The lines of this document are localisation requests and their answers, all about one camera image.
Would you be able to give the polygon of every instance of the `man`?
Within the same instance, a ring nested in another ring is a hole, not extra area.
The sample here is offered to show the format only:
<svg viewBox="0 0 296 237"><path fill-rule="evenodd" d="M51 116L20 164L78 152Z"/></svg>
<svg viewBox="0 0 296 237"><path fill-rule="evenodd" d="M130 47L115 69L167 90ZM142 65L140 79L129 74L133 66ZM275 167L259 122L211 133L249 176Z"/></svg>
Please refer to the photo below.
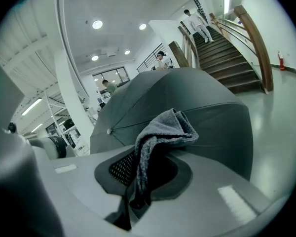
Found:
<svg viewBox="0 0 296 237"><path fill-rule="evenodd" d="M166 69L166 66L162 63L163 56L166 56L166 54L162 51L159 51L157 53L157 60L153 63L153 66L156 70L163 70Z"/></svg>
<svg viewBox="0 0 296 237"><path fill-rule="evenodd" d="M108 80L103 80L102 84L107 88L108 92L113 95L113 92L116 91L117 86L113 82L109 82Z"/></svg>
<svg viewBox="0 0 296 237"><path fill-rule="evenodd" d="M197 12L191 14L189 10L185 10L184 13L188 16L188 23L204 38L205 43L208 42L208 39L210 42L214 42L211 34L204 25L204 20L197 14Z"/></svg>

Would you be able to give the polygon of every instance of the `open umbrella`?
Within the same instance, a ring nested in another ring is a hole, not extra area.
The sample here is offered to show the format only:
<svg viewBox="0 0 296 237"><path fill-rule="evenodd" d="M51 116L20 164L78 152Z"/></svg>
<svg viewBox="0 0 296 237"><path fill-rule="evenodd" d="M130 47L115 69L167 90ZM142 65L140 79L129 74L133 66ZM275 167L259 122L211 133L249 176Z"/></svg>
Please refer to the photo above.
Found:
<svg viewBox="0 0 296 237"><path fill-rule="evenodd" d="M99 114L91 153L135 144L149 122L171 108L183 111L199 134L185 151L217 160L250 178L253 138L248 108L198 69L147 71L119 88Z"/></svg>

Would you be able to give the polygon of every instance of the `green shirt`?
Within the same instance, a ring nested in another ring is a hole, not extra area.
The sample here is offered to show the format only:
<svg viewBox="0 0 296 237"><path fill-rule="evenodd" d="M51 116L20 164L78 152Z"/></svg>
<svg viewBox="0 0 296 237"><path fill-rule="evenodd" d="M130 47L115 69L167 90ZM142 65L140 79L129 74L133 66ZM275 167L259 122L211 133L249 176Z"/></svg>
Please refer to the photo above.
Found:
<svg viewBox="0 0 296 237"><path fill-rule="evenodd" d="M117 89L117 86L115 83L112 83L112 82L108 82L108 85L107 85L107 90L109 93L113 93L114 91L116 91Z"/></svg>

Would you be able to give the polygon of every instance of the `fluorescent light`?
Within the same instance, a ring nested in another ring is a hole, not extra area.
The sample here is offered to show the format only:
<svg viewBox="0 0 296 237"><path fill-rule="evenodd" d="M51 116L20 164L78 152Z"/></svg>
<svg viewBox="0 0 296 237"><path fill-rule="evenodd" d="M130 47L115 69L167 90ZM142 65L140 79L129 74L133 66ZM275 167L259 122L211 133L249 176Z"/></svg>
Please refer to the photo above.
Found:
<svg viewBox="0 0 296 237"><path fill-rule="evenodd" d="M97 20L93 22L92 27L94 29L100 29L102 25L103 25L103 22L101 20Z"/></svg>
<svg viewBox="0 0 296 237"><path fill-rule="evenodd" d="M37 127L34 128L34 130L32 132L36 131L41 125L43 125L43 124L39 124Z"/></svg>
<svg viewBox="0 0 296 237"><path fill-rule="evenodd" d="M223 0L223 13L227 14L229 12L230 0Z"/></svg>
<svg viewBox="0 0 296 237"><path fill-rule="evenodd" d="M38 98L30 107L28 107L25 112L22 113L22 116L25 116L35 105L37 105L41 101L41 98Z"/></svg>
<svg viewBox="0 0 296 237"><path fill-rule="evenodd" d="M141 24L141 25L139 26L139 29L140 29L140 30L143 30L143 29L146 28L146 26L147 26L146 24Z"/></svg>

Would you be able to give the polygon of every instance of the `white pants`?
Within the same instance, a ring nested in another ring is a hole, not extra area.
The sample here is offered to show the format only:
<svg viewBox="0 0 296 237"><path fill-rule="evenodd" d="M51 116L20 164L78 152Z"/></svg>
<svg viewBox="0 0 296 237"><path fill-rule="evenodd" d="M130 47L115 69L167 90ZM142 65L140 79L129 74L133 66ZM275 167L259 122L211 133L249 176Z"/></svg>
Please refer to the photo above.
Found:
<svg viewBox="0 0 296 237"><path fill-rule="evenodd" d="M207 28L204 26L204 24L197 26L196 30L204 39L213 40L211 34L207 30Z"/></svg>

